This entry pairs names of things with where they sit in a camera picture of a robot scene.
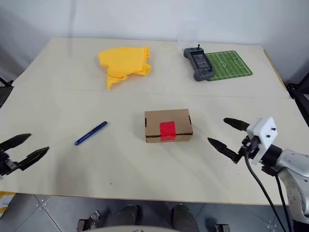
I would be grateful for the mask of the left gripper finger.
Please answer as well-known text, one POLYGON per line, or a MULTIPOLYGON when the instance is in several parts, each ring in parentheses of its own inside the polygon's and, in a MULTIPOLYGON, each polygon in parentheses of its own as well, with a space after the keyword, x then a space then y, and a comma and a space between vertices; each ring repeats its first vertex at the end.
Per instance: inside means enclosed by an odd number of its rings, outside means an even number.
POLYGON ((49 150, 49 147, 38 149, 29 154, 24 160, 18 163, 18 169, 25 170, 39 161, 49 150))
POLYGON ((24 133, 14 136, 0 144, 1 151, 7 151, 11 148, 21 145, 27 138, 31 136, 31 133, 24 133))

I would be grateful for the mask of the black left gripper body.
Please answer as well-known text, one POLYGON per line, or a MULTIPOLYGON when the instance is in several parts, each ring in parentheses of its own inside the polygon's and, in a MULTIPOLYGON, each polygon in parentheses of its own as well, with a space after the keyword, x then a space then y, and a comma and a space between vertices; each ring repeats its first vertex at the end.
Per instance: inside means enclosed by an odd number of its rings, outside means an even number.
POLYGON ((21 170, 21 165, 18 162, 13 162, 8 154, 0 150, 0 175, 9 175, 17 169, 21 170))

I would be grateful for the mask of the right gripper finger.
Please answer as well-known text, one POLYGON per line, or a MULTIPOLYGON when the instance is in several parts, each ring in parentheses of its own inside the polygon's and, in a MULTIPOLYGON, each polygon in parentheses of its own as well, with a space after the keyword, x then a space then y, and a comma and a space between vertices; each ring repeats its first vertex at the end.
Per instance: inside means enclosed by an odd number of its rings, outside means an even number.
POLYGON ((229 117, 225 117, 223 119, 223 121, 230 125, 231 127, 239 130, 239 131, 246 131, 247 128, 249 127, 249 123, 246 123, 244 121, 238 120, 238 119, 234 119, 234 118, 229 118, 229 117))
POLYGON ((209 137, 208 137, 208 141, 219 153, 227 156, 235 164, 239 162, 239 154, 229 149, 225 144, 213 138, 209 138, 209 137))

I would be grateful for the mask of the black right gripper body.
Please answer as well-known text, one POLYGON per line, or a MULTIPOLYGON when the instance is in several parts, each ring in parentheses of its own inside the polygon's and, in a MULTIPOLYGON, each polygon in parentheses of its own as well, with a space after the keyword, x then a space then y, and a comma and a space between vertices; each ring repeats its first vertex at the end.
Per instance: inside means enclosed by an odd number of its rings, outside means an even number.
POLYGON ((244 157, 247 154, 250 159, 253 159, 259 151, 259 137, 254 136, 250 139, 249 136, 246 136, 241 143, 242 147, 239 150, 239 155, 244 157))

